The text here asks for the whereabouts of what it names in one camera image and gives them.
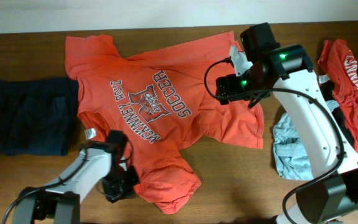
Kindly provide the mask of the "orange McKinney Boyd soccer shirt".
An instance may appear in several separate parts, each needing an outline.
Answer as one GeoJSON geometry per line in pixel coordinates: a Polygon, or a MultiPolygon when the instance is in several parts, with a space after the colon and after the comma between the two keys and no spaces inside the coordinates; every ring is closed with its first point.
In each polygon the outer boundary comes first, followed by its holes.
{"type": "Polygon", "coordinates": [[[261,106],[211,97],[216,79],[233,71],[224,59],[235,45],[230,31],[124,58],[110,35],[65,39],[65,70],[79,84],[78,118],[97,141],[112,129],[128,136],[140,179],[135,192],[167,215],[201,185],[182,149],[202,136],[263,146],[261,106]]]}

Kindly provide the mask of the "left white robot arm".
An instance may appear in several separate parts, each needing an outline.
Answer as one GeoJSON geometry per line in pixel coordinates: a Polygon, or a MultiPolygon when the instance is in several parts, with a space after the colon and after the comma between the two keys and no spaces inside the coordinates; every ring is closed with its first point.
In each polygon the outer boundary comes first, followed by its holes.
{"type": "Polygon", "coordinates": [[[132,156],[124,151],[130,143],[122,132],[112,130],[105,142],[87,141],[79,155],[56,179],[41,187],[26,187],[7,209],[13,223],[35,223],[51,218],[54,223],[79,223],[80,204],[93,187],[111,203],[131,198],[139,183],[132,156]]]}

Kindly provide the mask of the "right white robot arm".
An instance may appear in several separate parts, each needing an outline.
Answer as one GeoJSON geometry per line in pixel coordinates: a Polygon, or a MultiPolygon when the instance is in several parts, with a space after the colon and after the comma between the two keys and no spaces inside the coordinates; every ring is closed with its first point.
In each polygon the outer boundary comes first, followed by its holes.
{"type": "Polygon", "coordinates": [[[281,46],[268,23],[240,35],[243,51],[232,46],[226,62],[234,73],[216,80],[212,97],[226,105],[250,107],[273,95],[291,118],[305,146],[313,179],[288,193],[275,223],[331,223],[358,210],[358,153],[347,142],[319,89],[313,64],[299,44],[281,46]]]}

